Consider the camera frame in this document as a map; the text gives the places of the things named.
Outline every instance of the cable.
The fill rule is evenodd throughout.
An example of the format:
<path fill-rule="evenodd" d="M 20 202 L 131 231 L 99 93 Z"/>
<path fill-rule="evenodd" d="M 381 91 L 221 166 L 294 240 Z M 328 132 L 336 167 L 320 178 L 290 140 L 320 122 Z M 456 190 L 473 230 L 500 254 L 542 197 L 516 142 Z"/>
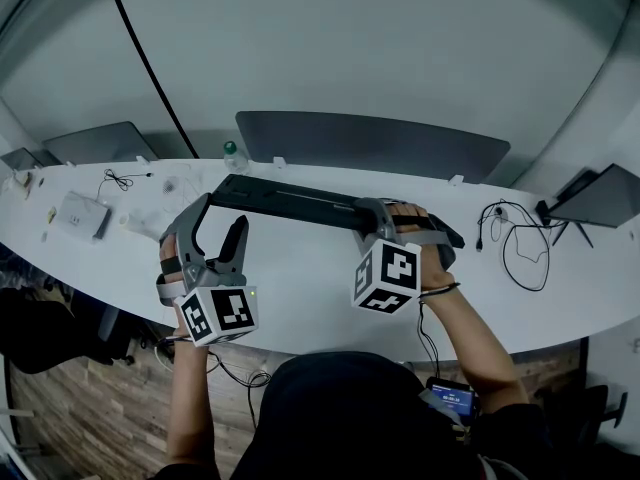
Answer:
<path fill-rule="evenodd" d="M 516 224 L 511 220 L 502 219 L 501 217 L 496 216 L 495 213 L 494 214 L 491 213 L 491 211 L 494 208 L 499 207 L 501 205 L 509 205 L 512 208 L 518 210 L 518 212 L 520 212 L 520 214 L 522 215 L 522 219 L 525 221 L 525 224 Z M 500 236 L 502 235 L 502 222 L 508 222 L 509 224 L 511 224 L 511 228 L 509 229 L 507 236 L 505 237 L 504 242 L 502 243 L 502 264 L 504 265 L 504 269 L 507 272 L 507 275 L 520 288 L 523 288 L 527 291 L 540 292 L 544 290 L 544 287 L 547 285 L 547 279 L 549 278 L 549 270 L 551 268 L 551 247 L 549 246 L 549 237 L 545 236 L 542 230 L 551 230 L 555 227 L 562 226 L 562 223 L 554 224 L 552 226 L 537 224 L 534 218 L 531 216 L 531 214 L 521 204 L 500 199 L 500 201 L 498 201 L 497 203 L 491 203 L 485 206 L 485 208 L 482 210 L 482 213 L 480 214 L 480 218 L 478 219 L 478 222 L 477 222 L 479 227 L 479 235 L 478 235 L 478 241 L 476 242 L 476 250 L 478 252 L 482 251 L 482 226 L 489 218 L 491 218 L 492 215 L 494 215 L 494 220 L 491 222 L 491 239 L 494 242 L 497 242 L 498 240 L 500 240 Z M 494 239 L 493 225 L 495 224 L 496 219 L 499 219 L 501 222 L 500 235 L 498 236 L 498 238 Z M 520 252 L 520 241 L 518 239 L 518 229 L 522 229 L 522 228 L 537 229 L 538 233 L 540 233 L 540 236 L 544 242 L 544 250 L 540 254 L 538 254 L 536 259 L 530 258 L 529 256 L 526 256 Z M 525 286 L 520 281 L 518 281 L 515 278 L 515 276 L 512 274 L 511 270 L 509 270 L 509 266 L 507 265 L 507 244 L 509 243 L 509 239 L 511 238 L 512 235 L 514 235 L 516 239 L 516 255 L 518 255 L 520 258 L 527 259 L 532 263 L 537 264 L 540 261 L 540 258 L 542 258 L 542 256 L 544 255 L 547 256 L 547 266 L 544 272 L 544 278 L 542 280 L 542 284 L 539 287 Z"/>
<path fill-rule="evenodd" d="M 222 361 L 220 361 L 220 358 L 218 357 L 217 354 L 210 351 L 209 355 L 214 356 L 218 360 L 220 367 L 224 370 L 224 372 L 229 377 L 231 377 L 241 386 L 244 386 L 245 388 L 247 388 L 247 401 L 249 402 L 249 412 L 251 412 L 251 420 L 253 421 L 253 428 L 254 430 L 256 430 L 258 428 L 258 423 L 256 422 L 256 414 L 253 410 L 253 403 L 251 402 L 251 390 L 254 388 L 262 388 L 267 384 L 269 384 L 269 382 L 271 382 L 271 375 L 265 372 L 264 370 L 260 370 L 258 372 L 252 373 L 251 376 L 249 377 L 249 381 L 247 382 L 236 377 L 233 373 L 231 373 L 231 371 L 226 367 L 226 365 Z"/>
<path fill-rule="evenodd" d="M 438 347 L 436 347 L 436 344 L 433 341 L 433 339 L 431 339 L 431 336 L 429 336 L 426 332 L 424 332 L 424 329 L 423 329 L 424 303 L 420 302 L 419 307 L 420 307 L 420 316 L 418 317 L 418 328 L 417 328 L 418 339 L 420 340 L 420 344 L 422 345 L 422 348 L 424 348 L 424 351 L 429 356 L 429 361 L 431 362 L 431 367 L 433 368 L 433 374 L 437 379 L 439 379 L 440 378 L 440 358 L 438 354 Z M 429 346 L 431 347 L 431 351 L 433 352 L 433 356 L 427 349 L 427 346 L 424 344 L 424 341 L 422 340 L 423 337 L 426 338 L 427 343 L 429 343 Z"/>
<path fill-rule="evenodd" d="M 173 369 L 170 368 L 169 366 L 167 366 L 165 363 L 163 363 L 160 360 L 160 356 L 158 354 L 158 347 L 165 345 L 165 344 L 170 344 L 170 343 L 176 343 L 178 341 L 186 341 L 186 342 L 192 342 L 193 340 L 189 337 L 189 336 L 168 336 L 166 338 L 161 339 L 160 341 L 158 341 L 158 343 L 156 343 L 156 345 L 154 346 L 153 352 L 156 355 L 156 359 L 158 360 L 158 362 L 162 365 L 162 367 L 170 372 L 173 372 Z M 216 354 L 215 352 L 211 352 L 210 350 L 208 351 L 208 354 L 212 357 L 215 357 L 217 363 L 216 365 L 211 368 L 210 370 L 207 370 L 207 375 L 210 374 L 211 372 L 213 372 L 215 369 L 217 369 L 218 367 L 222 368 L 222 370 L 229 376 L 231 377 L 231 379 L 233 379 L 234 381 L 236 381 L 238 384 L 240 384 L 241 386 L 247 388 L 247 401 L 249 403 L 249 412 L 251 413 L 251 421 L 253 421 L 253 429 L 257 430 L 258 428 L 258 422 L 256 421 L 256 413 L 253 410 L 253 403 L 251 401 L 251 390 L 255 389 L 255 388 L 263 388 L 265 387 L 267 384 L 269 384 L 269 382 L 271 382 L 271 374 L 265 372 L 264 370 L 258 370 L 257 372 L 253 372 L 250 376 L 249 376 L 249 380 L 242 380 L 241 378 L 239 378 L 238 376 L 234 375 L 231 370 L 229 370 L 229 368 L 227 368 L 227 365 L 225 365 L 221 360 L 220 360 L 220 356 L 218 356 L 218 354 Z"/>
<path fill-rule="evenodd" d="M 136 51 L 140 56 L 140 60 L 144 64 L 144 67 L 146 68 L 147 73 L 149 74 L 149 78 L 151 78 L 151 81 L 153 82 L 153 86 L 156 88 L 156 92 L 158 93 L 158 96 L 160 96 L 162 103 L 164 103 L 164 106 L 167 109 L 167 112 L 171 116 L 171 119 L 173 120 L 173 124 L 178 129 L 178 132 L 180 133 L 182 140 L 184 140 L 184 143 L 189 148 L 189 151 L 191 151 L 193 158 L 200 158 L 198 156 L 198 153 L 196 153 L 196 150 L 194 149 L 193 145 L 191 144 L 189 137 L 187 137 L 187 133 L 184 131 L 184 128 L 182 128 L 182 125 L 178 120 L 178 116 L 173 111 L 173 108 L 171 107 L 171 103 L 169 103 L 169 99 L 167 98 L 167 95 L 162 90 L 162 86 L 160 85 L 160 82 L 158 82 L 158 79 L 156 78 L 156 75 L 153 72 L 153 69 L 151 69 L 151 64 L 149 64 L 149 60 L 147 59 L 147 56 L 145 55 L 144 50 L 142 49 L 142 45 L 140 44 L 140 41 L 138 41 L 138 36 L 136 36 L 136 33 L 133 30 L 133 26 L 129 21 L 129 16 L 127 16 L 127 11 L 125 10 L 124 5 L 122 4 L 122 0 L 114 0 L 114 2 L 118 7 L 118 11 L 120 12 L 120 17 L 124 22 L 124 26 L 127 28 L 127 32 L 129 32 L 129 37 L 131 38 L 133 45 L 136 47 Z"/>
<path fill-rule="evenodd" d="M 96 201 L 100 197 L 100 189 L 102 188 L 102 184 L 105 181 L 115 181 L 118 188 L 123 192 L 129 190 L 129 187 L 133 187 L 133 180 L 129 178 L 135 178 L 136 176 L 144 176 L 146 178 L 150 178 L 153 176 L 152 172 L 148 172 L 146 174 L 125 174 L 124 176 L 116 176 L 116 173 L 113 172 L 113 169 L 105 169 L 104 170 L 104 179 L 100 182 L 98 186 L 98 193 L 96 194 Z"/>

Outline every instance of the gray partition panel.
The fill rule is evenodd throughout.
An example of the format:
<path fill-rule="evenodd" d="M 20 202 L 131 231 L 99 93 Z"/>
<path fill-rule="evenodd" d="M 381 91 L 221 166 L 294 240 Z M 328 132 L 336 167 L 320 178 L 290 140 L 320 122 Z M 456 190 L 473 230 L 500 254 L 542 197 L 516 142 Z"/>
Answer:
<path fill-rule="evenodd" d="M 252 160 L 346 167 L 481 183 L 508 142 L 440 126 L 319 112 L 238 112 Z"/>
<path fill-rule="evenodd" d="M 45 140 L 42 145 L 63 163 L 135 162 L 136 156 L 157 160 L 131 122 L 108 124 Z"/>
<path fill-rule="evenodd" d="M 29 171 L 35 167 L 43 166 L 42 162 L 25 148 L 16 149 L 15 151 L 2 155 L 0 156 L 0 160 L 16 171 Z"/>

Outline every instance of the wristband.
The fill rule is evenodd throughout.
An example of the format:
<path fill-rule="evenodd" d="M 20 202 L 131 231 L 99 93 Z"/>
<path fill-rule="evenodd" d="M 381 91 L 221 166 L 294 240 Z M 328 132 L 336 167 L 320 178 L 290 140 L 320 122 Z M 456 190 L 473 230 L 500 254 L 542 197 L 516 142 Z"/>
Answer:
<path fill-rule="evenodd" d="M 418 299 L 420 301 L 422 301 L 423 299 L 426 299 L 427 297 L 433 297 L 434 295 L 443 295 L 445 293 L 449 293 L 451 290 L 455 290 L 458 286 L 460 286 L 460 283 L 453 283 L 453 284 L 450 284 L 449 286 L 445 286 L 443 288 L 435 288 L 433 290 L 426 290 L 426 291 L 422 292 L 418 296 Z"/>

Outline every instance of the smartphone screen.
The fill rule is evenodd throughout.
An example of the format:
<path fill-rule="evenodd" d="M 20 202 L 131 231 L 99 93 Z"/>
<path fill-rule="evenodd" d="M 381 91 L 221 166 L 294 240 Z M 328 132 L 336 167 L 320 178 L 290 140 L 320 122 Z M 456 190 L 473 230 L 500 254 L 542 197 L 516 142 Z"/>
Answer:
<path fill-rule="evenodd" d="M 442 400 L 445 405 L 460 416 L 471 416 L 473 413 L 473 393 L 446 386 L 431 386 L 431 392 Z"/>

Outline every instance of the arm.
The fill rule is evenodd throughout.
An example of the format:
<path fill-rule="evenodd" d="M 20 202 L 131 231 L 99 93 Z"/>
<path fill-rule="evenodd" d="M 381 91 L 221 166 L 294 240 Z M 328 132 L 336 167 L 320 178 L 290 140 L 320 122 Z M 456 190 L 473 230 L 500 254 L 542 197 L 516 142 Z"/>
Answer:
<path fill-rule="evenodd" d="M 423 208 L 415 205 L 396 204 L 390 210 L 392 215 L 428 216 Z M 416 228 L 419 229 L 400 226 L 398 232 L 415 231 Z M 436 246 L 422 247 L 420 263 L 423 290 L 442 288 L 455 282 L 453 275 L 442 268 Z M 529 403 L 511 357 L 459 290 L 428 297 L 426 302 L 447 331 L 462 372 L 478 393 L 484 412 Z"/>
<path fill-rule="evenodd" d="M 175 236 L 162 244 L 160 259 L 176 255 Z M 167 282 L 182 278 L 182 273 L 166 276 Z M 189 332 L 178 308 L 176 336 Z M 217 471 L 213 450 L 213 420 L 207 390 L 207 347 L 176 343 L 171 388 L 171 413 L 167 455 L 170 464 L 199 464 Z"/>

